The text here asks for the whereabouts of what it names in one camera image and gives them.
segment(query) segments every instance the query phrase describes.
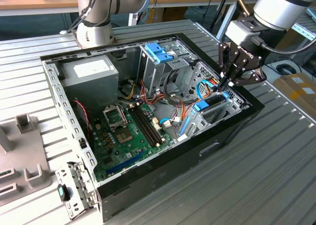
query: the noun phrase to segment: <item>blue latch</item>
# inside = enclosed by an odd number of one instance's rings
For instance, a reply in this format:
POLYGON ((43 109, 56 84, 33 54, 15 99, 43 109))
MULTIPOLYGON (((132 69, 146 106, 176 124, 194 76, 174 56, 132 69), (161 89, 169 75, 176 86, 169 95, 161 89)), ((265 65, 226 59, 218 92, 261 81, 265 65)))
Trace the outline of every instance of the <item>blue latch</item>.
POLYGON ((229 99, 229 94, 226 91, 223 91, 223 97, 228 100, 229 99))
POLYGON ((157 43, 146 44, 145 49, 158 63, 167 62, 173 59, 173 56, 167 54, 157 43))
POLYGON ((196 110, 196 111, 200 111, 202 109, 205 109, 209 106, 209 104, 207 104, 205 102, 205 100, 202 100, 202 101, 199 101, 198 103, 196 103, 193 108, 196 110))

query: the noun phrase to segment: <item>open computer chassis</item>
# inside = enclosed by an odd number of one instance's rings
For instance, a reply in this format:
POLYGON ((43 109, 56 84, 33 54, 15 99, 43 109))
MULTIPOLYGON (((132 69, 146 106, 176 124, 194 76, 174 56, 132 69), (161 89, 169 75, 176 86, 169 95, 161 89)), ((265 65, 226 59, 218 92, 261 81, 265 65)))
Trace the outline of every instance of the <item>open computer chassis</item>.
MULTIPOLYGON (((163 153, 157 153, 150 160, 144 160, 111 179, 97 181, 93 173, 97 160, 77 118, 73 116, 73 109, 67 99, 69 96, 65 94, 60 81, 60 78, 65 76, 58 72, 58 66, 113 51, 116 51, 120 58, 126 54, 123 51, 125 49, 146 43, 160 43, 168 39, 179 40, 219 76, 218 64, 182 33, 41 57, 56 109, 69 134, 68 138, 73 144, 73 152, 78 157, 77 162, 69 162, 56 172, 59 183, 58 192, 66 203, 71 219, 96 207, 100 210, 103 222, 107 222, 108 219, 227 145, 245 124, 263 109, 263 104, 244 87, 231 87, 233 92, 247 103, 247 107, 238 114, 214 124, 212 128, 204 130, 194 137, 174 144, 163 153)), ((120 70, 128 72, 128 69, 118 68, 118 71, 120 70)))

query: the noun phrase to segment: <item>motherboard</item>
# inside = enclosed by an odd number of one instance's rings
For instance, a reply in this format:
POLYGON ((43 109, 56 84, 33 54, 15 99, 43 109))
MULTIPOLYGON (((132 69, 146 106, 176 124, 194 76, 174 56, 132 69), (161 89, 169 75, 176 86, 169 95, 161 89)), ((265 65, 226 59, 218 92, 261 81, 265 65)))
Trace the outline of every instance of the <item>motherboard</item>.
POLYGON ((146 103, 133 108, 110 106, 103 113, 91 122, 93 153, 98 162, 94 173, 98 181, 174 144, 146 103))

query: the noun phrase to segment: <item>slotted aluminum table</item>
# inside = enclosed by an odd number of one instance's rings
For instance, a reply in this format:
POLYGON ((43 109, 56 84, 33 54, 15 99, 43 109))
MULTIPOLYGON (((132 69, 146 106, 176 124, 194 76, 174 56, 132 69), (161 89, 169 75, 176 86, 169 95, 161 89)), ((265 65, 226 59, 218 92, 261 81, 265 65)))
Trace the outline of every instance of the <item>slotted aluminum table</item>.
MULTIPOLYGON (((216 61, 217 41, 190 20, 115 29, 118 41, 183 32, 216 61)), ((0 43, 0 122, 39 120, 53 183, 0 207, 0 224, 98 225, 94 209, 70 221, 54 171, 76 161, 55 110, 39 56, 78 49, 75 38, 0 43)), ((202 164, 114 217, 110 225, 300 224, 316 219, 314 122, 268 82, 247 87, 265 108, 234 141, 202 164)))

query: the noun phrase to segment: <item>metal chassis frame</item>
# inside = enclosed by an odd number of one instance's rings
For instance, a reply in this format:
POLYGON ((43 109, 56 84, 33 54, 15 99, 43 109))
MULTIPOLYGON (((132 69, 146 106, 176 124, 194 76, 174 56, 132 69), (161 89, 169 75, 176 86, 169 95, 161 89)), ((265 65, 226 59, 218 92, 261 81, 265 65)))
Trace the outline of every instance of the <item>metal chassis frame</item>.
MULTIPOLYGON (((218 74, 220 73, 218 64, 182 33, 138 40, 137 42, 146 42, 163 38, 166 38, 167 40, 172 37, 179 38, 189 47, 189 49, 192 50, 193 53, 198 55, 215 72, 218 74)), ((72 117, 72 115, 75 114, 71 106, 67 104, 67 97, 63 89, 60 88, 58 76, 56 71, 52 69, 53 65, 51 64, 56 63, 56 60, 63 59, 62 56, 67 56, 65 60, 68 61, 73 58, 88 56, 94 52, 102 54, 111 51, 111 49, 111 47, 101 46, 41 57, 42 63, 46 65, 46 77, 51 78, 49 79, 49 82, 52 83, 50 87, 55 88, 55 92, 59 92, 58 95, 53 94, 55 103, 58 103, 58 105, 60 104, 64 112, 70 112, 70 114, 64 113, 62 115, 68 118, 68 122, 73 122, 72 125, 69 123, 68 128, 73 131, 71 135, 72 137, 70 138, 73 138, 73 144, 76 145, 76 147, 74 147, 74 151, 79 155, 90 154, 88 159, 87 157, 83 158, 83 162, 87 167, 90 167, 90 169, 91 166, 95 166, 96 159, 92 156, 93 153, 89 147, 84 149, 81 149, 80 147, 79 139, 85 138, 85 136, 75 117, 72 117)), ((166 184, 176 176, 179 176, 190 168, 196 166, 202 160, 213 154, 217 149, 227 145, 238 134, 243 126, 256 117, 256 115, 264 108, 264 105, 253 97, 244 87, 232 87, 232 89, 234 92, 242 96, 244 100, 250 103, 249 108, 225 121, 220 122, 212 127, 211 130, 206 130, 200 133, 195 136, 194 139, 188 138, 187 140, 182 141, 181 147, 176 146, 159 155, 159 157, 147 161, 146 163, 130 170, 128 173, 120 175, 106 184, 97 184, 97 191, 101 198, 99 206, 102 211, 103 222, 115 216, 123 209, 137 202, 152 191, 166 184)))

